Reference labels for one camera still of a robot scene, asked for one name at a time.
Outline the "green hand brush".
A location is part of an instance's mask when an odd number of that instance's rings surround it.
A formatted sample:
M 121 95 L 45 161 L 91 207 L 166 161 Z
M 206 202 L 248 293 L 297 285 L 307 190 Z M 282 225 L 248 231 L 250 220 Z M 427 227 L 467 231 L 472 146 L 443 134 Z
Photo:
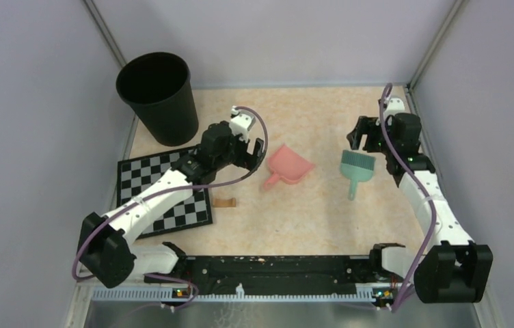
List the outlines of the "green hand brush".
M 361 182 L 368 182 L 374 175 L 375 157 L 343 150 L 340 160 L 340 173 L 347 178 L 349 183 L 348 199 L 355 199 L 357 186 Z

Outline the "pink plastic dustpan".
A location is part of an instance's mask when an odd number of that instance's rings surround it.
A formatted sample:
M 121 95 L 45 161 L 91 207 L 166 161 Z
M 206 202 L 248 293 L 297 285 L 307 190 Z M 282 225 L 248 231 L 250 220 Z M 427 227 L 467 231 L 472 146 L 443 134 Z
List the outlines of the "pink plastic dustpan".
M 315 168 L 315 164 L 283 144 L 267 159 L 267 167 L 271 175 L 262 186 L 264 190 L 269 190 L 279 181 L 288 185 L 299 183 Z

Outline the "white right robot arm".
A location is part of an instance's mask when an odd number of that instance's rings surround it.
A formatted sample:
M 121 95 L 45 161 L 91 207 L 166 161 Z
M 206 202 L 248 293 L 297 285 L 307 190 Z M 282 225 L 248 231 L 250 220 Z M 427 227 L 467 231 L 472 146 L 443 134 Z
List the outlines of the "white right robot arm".
M 440 189 L 432 160 L 421 153 L 420 118 L 410 113 L 389 115 L 384 121 L 361 116 L 347 135 L 351 149 L 381 153 L 386 170 L 410 203 L 424 233 L 417 251 L 398 243 L 376 244 L 370 251 L 369 275 L 385 282 L 394 274 L 403 283 L 396 303 L 414 290 L 423 303 L 478 303 L 487 286 L 493 253 L 463 229 Z

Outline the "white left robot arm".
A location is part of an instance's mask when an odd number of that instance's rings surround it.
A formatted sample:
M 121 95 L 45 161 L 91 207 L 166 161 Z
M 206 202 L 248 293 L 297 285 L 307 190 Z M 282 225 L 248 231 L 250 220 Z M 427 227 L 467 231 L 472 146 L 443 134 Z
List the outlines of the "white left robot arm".
M 265 159 L 269 134 L 255 140 L 248 152 L 250 127 L 233 121 L 211 124 L 201 142 L 182 155 L 155 183 L 120 207 L 100 216 L 89 214 L 82 222 L 72 276 L 78 282 L 95 277 L 107 288 L 119 286 L 131 275 L 160 273 L 179 282 L 186 264 L 176 248 L 163 245 L 152 255 L 136 255 L 132 245 L 167 211 L 195 191 L 217 187 L 217 172 L 234 165 L 252 175 Z

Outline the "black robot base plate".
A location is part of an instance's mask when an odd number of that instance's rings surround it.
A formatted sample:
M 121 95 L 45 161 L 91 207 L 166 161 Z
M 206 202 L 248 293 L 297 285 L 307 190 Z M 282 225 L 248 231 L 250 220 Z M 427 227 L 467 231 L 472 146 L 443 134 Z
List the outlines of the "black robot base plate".
M 368 256 L 189 256 L 169 277 L 193 283 L 201 295 L 231 295 L 241 286 L 250 296 L 354 295 L 403 280 Z

